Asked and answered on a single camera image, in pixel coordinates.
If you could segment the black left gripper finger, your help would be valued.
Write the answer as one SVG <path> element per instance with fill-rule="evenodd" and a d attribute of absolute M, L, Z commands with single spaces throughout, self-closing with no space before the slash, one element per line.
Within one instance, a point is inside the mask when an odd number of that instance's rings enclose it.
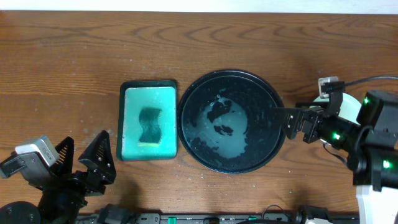
<path fill-rule="evenodd" d="M 51 167 L 54 174 L 71 174 L 73 167 L 74 140 L 68 136 L 56 147 L 56 151 L 60 158 Z"/>
<path fill-rule="evenodd" d="M 113 184 L 116 178 L 111 153 L 109 133 L 102 130 L 84 150 L 78 161 L 84 164 L 88 171 L 98 174 L 102 184 Z"/>

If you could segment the green plate with stain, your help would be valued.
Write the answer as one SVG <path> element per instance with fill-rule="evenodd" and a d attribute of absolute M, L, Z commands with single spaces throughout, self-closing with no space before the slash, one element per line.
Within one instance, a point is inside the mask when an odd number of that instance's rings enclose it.
<path fill-rule="evenodd" d="M 351 121 L 354 124 L 359 124 L 356 120 L 362 104 L 353 96 L 343 93 L 343 101 L 340 106 L 339 117 Z"/>

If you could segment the dark green sponge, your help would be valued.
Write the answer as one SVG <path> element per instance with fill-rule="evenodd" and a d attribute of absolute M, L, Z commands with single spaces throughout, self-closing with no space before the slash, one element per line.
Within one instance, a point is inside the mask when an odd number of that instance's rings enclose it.
<path fill-rule="evenodd" d="M 161 110 L 157 108 L 143 108 L 139 113 L 139 124 L 142 128 L 140 145 L 157 147 L 160 144 L 162 137 L 160 114 Z"/>

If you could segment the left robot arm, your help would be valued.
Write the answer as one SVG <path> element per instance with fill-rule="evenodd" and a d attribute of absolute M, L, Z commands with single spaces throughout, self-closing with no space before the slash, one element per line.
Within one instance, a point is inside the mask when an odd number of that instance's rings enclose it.
<path fill-rule="evenodd" d="M 116 178 L 109 133 L 102 130 L 78 158 L 86 171 L 72 170 L 74 152 L 71 137 L 56 146 L 47 136 L 16 146 L 1 162 L 1 178 L 21 173 L 42 197 L 38 205 L 18 201 L 3 206 L 1 223 L 74 223 L 86 197 L 103 195 Z"/>

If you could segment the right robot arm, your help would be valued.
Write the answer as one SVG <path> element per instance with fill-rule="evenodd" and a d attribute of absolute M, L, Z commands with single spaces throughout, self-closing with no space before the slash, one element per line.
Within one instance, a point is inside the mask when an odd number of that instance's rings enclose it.
<path fill-rule="evenodd" d="M 397 223 L 397 95 L 369 90 L 355 123 L 317 106 L 274 108 L 271 116 L 289 139 L 301 131 L 306 143 L 321 139 L 348 153 L 360 223 Z"/>

